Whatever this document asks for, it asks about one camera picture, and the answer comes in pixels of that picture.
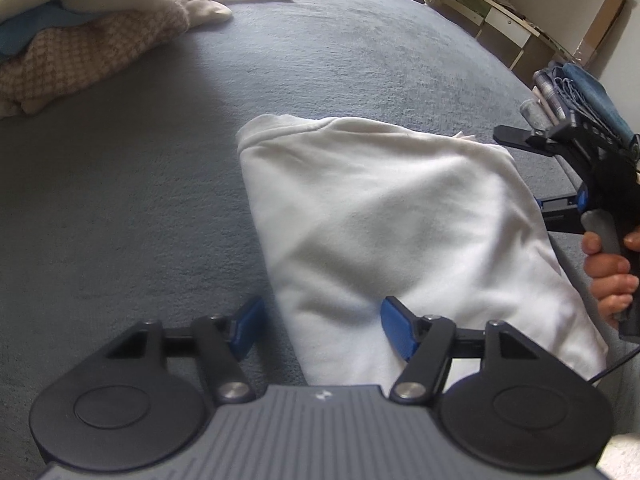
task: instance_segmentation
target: bed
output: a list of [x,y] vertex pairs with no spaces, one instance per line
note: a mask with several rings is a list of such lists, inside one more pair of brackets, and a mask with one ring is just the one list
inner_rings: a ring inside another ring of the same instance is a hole
[[[0,476],[42,460],[36,394],[139,319],[182,326],[252,294],[272,311],[244,364],[258,389],[303,383],[275,315],[236,155],[264,113],[362,116],[476,134],[526,126],[529,90],[436,11],[411,0],[233,5],[234,18],[160,46],[118,75],[0,124]],[[513,153],[540,196],[574,189],[559,161]],[[552,235],[586,298],[578,238]],[[612,356],[624,348],[608,329]],[[184,364],[170,364],[193,377]],[[638,430],[638,364],[604,381],[617,431]]]

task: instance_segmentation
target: white logo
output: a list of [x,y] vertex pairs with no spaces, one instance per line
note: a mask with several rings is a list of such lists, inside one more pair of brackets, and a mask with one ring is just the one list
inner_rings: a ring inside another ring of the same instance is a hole
[[330,397],[333,397],[334,394],[332,394],[330,391],[328,390],[322,390],[321,392],[316,393],[316,399],[318,400],[327,400]]

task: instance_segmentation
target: desk leg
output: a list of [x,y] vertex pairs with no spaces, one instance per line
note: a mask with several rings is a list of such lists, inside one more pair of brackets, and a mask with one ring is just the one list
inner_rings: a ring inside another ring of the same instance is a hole
[[520,61],[520,58],[522,57],[522,54],[524,54],[524,48],[521,48],[518,55],[516,56],[516,59],[513,60],[513,63],[511,63],[511,66],[509,67],[509,70],[513,70],[513,67],[517,65],[517,63]]

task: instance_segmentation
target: gray ribbed plate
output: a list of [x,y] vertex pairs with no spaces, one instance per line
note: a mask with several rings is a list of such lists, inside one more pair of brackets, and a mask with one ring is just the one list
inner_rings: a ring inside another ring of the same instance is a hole
[[[217,410],[202,436],[161,464],[121,475],[51,467],[42,480],[502,480],[458,450],[427,410],[389,402],[377,386],[269,386]],[[594,468],[545,476],[603,480]]]

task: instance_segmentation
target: human hand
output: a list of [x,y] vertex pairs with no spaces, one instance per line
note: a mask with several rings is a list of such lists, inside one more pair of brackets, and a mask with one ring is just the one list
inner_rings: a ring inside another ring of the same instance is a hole
[[[628,249],[640,251],[640,226],[625,236],[624,243]],[[631,266],[626,258],[601,251],[600,237],[596,233],[586,232],[582,237],[582,252],[587,255],[584,272],[593,278],[590,291],[598,300],[600,317],[617,329],[618,322],[613,316],[629,306],[639,280],[629,274]]]

